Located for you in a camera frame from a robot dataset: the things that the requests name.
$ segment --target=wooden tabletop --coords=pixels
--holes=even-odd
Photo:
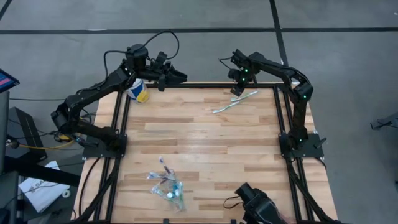
[[[211,111],[230,104],[233,96],[229,89],[167,88],[164,92],[149,89],[148,102],[131,103],[126,130],[129,144],[121,161],[112,222],[160,223],[163,218],[173,223],[240,221],[242,206],[227,210],[223,202],[235,196],[234,191],[244,182],[264,191],[283,215],[293,218],[286,164],[277,139],[279,124],[274,94],[270,88],[259,91],[219,114]],[[282,93],[280,99],[287,124]],[[110,126],[115,101],[116,93],[101,99],[96,125]],[[314,130],[309,106],[306,127]],[[146,180],[148,173],[164,171],[159,156],[163,156],[184,184],[186,210],[183,212],[175,213],[167,201],[150,192],[157,181]],[[93,161],[85,162],[78,195]],[[97,163],[88,179],[83,210],[98,191],[103,161]],[[315,159],[304,159],[303,163],[310,193],[326,214],[337,218],[325,168]],[[102,218],[108,194],[104,198]],[[301,194],[299,198],[305,218]],[[236,202],[239,200],[230,200],[226,205]]]

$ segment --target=white paper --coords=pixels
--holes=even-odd
[[[60,170],[56,161],[49,162],[46,167],[52,167],[53,169]],[[29,199],[33,207],[39,213],[43,212],[48,206],[50,206],[51,203],[61,196],[62,192],[68,190],[69,187],[69,185],[57,184],[31,177],[19,184],[21,191],[27,192],[25,193],[25,196]]]

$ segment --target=crumpled plastic wrapper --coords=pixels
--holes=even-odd
[[[183,184],[178,181],[174,170],[170,170],[164,163],[163,158],[159,158],[160,163],[163,165],[165,172],[158,174],[156,172],[149,172],[147,180],[159,179],[159,183],[156,184],[150,191],[152,194],[157,194],[163,199],[168,200],[171,204],[175,205],[176,212],[185,209],[183,201]]]

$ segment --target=floor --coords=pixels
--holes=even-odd
[[[279,0],[279,21],[274,20],[273,3],[0,0],[0,8],[6,6],[0,11],[0,67],[21,81],[11,90],[13,98],[64,98],[103,79],[104,51],[124,50],[153,35],[132,34],[134,29],[273,28],[276,22],[282,30],[177,34],[181,49],[172,63],[189,74],[191,81],[227,81],[228,71],[217,58],[229,57],[238,48],[246,54],[259,51],[278,62],[283,59],[301,70],[315,89],[310,104],[318,132],[328,138],[324,150],[339,219],[346,223],[394,223],[398,219],[394,187],[397,130],[372,131],[369,122],[398,111],[398,2]],[[103,31],[107,34],[92,34],[94,29],[107,29]],[[172,55],[175,46],[172,37],[162,35],[148,49],[155,57],[160,50]],[[284,49],[287,58],[281,54]],[[122,58],[110,55],[108,67],[117,67]],[[277,80],[265,73],[258,77]],[[11,101],[12,106],[30,113],[43,131],[55,128],[50,113],[58,104]],[[95,111],[96,106],[93,103],[87,109]],[[51,137],[44,141],[53,144]],[[79,153],[51,151],[49,157]]]

